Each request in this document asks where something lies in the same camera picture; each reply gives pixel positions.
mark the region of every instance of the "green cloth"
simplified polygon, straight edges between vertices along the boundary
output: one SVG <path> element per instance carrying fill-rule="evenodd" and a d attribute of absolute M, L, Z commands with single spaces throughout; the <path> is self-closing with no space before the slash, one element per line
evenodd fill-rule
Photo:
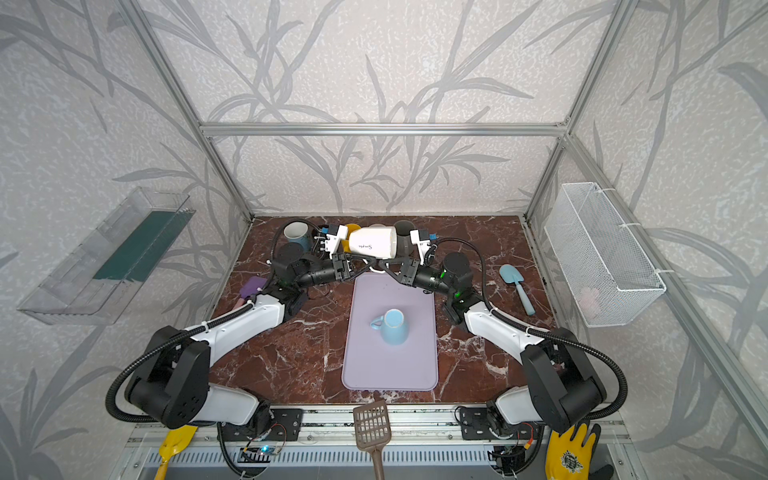
<path fill-rule="evenodd" d="M 150 212 L 94 275 L 94 280 L 144 282 L 194 211 Z"/>

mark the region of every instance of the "yellow cup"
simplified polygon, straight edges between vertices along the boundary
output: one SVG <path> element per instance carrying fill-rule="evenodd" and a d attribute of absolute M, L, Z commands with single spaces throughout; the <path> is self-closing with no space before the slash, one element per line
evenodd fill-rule
<path fill-rule="evenodd" d="M 357 223 L 348 223 L 346 225 L 347 233 L 346 237 L 349 238 L 349 234 L 352 233 L 355 230 L 360 230 L 362 227 L 358 225 Z M 349 253 L 349 240 L 342 240 L 341 246 L 344 249 L 345 252 Z"/>

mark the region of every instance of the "lavender cutting board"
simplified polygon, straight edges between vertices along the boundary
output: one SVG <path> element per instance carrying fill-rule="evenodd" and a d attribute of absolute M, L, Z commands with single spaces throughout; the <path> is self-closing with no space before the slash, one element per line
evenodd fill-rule
<path fill-rule="evenodd" d="M 408 339 L 388 345 L 371 322 L 396 308 L 409 323 Z M 437 386 L 435 296 L 397 283 L 389 275 L 364 273 L 355 280 L 342 383 L 350 390 L 429 391 Z"/>

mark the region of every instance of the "yellow glove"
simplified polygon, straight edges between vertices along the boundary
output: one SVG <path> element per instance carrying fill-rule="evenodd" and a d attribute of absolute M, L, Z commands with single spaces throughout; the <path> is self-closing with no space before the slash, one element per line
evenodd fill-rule
<path fill-rule="evenodd" d="M 570 427 L 563 435 L 552 431 L 545 464 L 547 480 L 609 480 L 613 476 L 614 468 L 611 465 L 589 473 L 589 464 L 600 439 L 601 429 L 596 424 L 589 434 L 587 430 L 588 422 Z"/>

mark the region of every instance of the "dark gray cup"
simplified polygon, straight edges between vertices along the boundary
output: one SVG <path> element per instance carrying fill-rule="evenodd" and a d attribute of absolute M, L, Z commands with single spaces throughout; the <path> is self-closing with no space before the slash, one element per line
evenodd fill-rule
<path fill-rule="evenodd" d="M 413 243 L 411 243 L 411 230 L 415 230 L 416 225 L 410 220 L 398 220 L 395 222 L 395 232 L 397 233 L 397 253 L 398 257 L 409 257 L 413 252 Z"/>

